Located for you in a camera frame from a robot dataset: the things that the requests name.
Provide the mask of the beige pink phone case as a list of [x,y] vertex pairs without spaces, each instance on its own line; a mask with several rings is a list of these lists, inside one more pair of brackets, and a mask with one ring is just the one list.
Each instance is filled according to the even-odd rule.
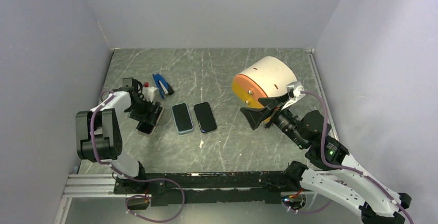
[[157,127],[157,124],[162,116],[162,113],[164,111],[164,108],[162,106],[158,107],[156,110],[149,112],[147,114],[147,116],[145,117],[145,119],[143,121],[140,122],[145,122],[145,123],[149,123],[155,126],[155,128]]

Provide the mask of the purple edged glossy phone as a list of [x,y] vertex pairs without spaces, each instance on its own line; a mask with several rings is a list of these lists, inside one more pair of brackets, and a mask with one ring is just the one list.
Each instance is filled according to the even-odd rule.
[[145,122],[140,122],[136,127],[136,130],[144,135],[152,134],[154,129],[154,125]]

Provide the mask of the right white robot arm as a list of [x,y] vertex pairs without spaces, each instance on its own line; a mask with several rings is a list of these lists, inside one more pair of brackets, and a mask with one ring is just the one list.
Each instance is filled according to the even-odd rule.
[[[323,112],[314,110],[298,120],[288,110],[305,95],[315,97]],[[310,91],[286,93],[278,97],[259,98],[256,106],[244,100],[240,109],[253,130],[264,124],[266,129],[276,126],[290,138],[311,164],[341,180],[327,179],[321,173],[304,165],[284,176],[289,190],[299,187],[312,190],[335,201],[361,217],[362,223],[413,223],[407,212],[412,198],[406,193],[397,193],[381,184],[354,158],[337,139],[328,135],[328,109],[324,99]]]

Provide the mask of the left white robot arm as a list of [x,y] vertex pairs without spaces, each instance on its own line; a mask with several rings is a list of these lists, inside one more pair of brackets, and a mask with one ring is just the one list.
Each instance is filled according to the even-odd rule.
[[130,77],[119,88],[103,92],[101,102],[91,110],[75,116],[76,151],[82,160],[108,166],[135,193],[142,193],[148,179],[142,164],[123,150],[119,120],[128,117],[137,121],[135,131],[150,135],[164,111],[155,101],[157,87],[145,86]]

